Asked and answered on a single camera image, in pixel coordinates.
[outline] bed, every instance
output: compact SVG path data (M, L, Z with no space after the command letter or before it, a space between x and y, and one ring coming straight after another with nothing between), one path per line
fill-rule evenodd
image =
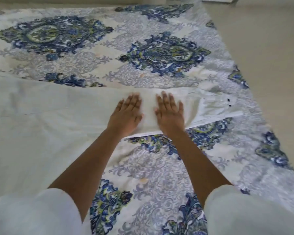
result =
M243 116L189 129L189 136L242 193L294 212L294 169L198 0L2 10L0 72L67 87L199 87L231 94ZM83 233L206 234L206 223L175 146L153 135L119 143Z

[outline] forearm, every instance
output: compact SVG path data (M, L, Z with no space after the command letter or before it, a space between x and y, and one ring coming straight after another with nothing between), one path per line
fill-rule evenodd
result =
M50 186L68 193L84 220L98 189L102 173L121 138L105 130Z
M184 162L202 207L204 207L208 195L214 189L222 185L231 185L196 144L192 142L186 132L175 131L170 134L170 138Z

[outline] right hand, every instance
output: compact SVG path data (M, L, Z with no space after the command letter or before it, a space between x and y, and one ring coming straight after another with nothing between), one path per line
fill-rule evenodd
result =
M155 109L159 128L162 132L171 138L171 135L177 132L184 132L184 107L183 103L179 102L179 108L175 104L174 97L169 93L169 97L162 92L162 98L160 95L156 95L158 102L158 108Z

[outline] finger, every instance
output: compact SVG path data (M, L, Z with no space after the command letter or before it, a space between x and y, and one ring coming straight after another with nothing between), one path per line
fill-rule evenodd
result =
M138 101L139 101L139 94L134 94L126 110L133 110Z
M137 113L139 112L141 104L142 104L142 99L138 99L138 101L136 102L136 105L133 108L133 113L135 115L137 115Z
M160 112L159 108L155 109L155 114L156 114L157 120L159 122L161 120L161 112Z
M117 107L115 107L114 112L118 112L121 110L121 107L123 105L124 99L120 100L119 103L117 104Z
M181 115L184 115L184 105L181 101L179 101L179 111Z
M170 101L170 106L171 106L171 109L174 111L174 112L177 112L177 106L176 106L176 103L175 103L175 100L174 100L174 97L171 93L169 93L169 101Z
M161 98L161 96L156 94L156 99L157 99L157 102L158 102L160 112L166 111L166 108L165 108L165 105L163 103L163 99Z
M131 99L133 98L133 94L129 95L128 98L126 99L126 101L123 103L121 110L125 110L127 109L127 107L129 106L129 103L131 102Z
M167 96L167 94L166 94L165 91L162 92L162 98L163 98L163 103L165 104L165 108L167 110L171 110L169 98L168 98L168 96Z
M144 117L144 114L140 114L136 116L134 121L136 126L142 121L143 117Z

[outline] beige floor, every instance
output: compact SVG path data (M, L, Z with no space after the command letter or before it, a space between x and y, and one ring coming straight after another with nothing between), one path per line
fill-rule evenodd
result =
M204 6L294 165L294 2L239 0L236 5ZM37 7L41 4L0 5Z

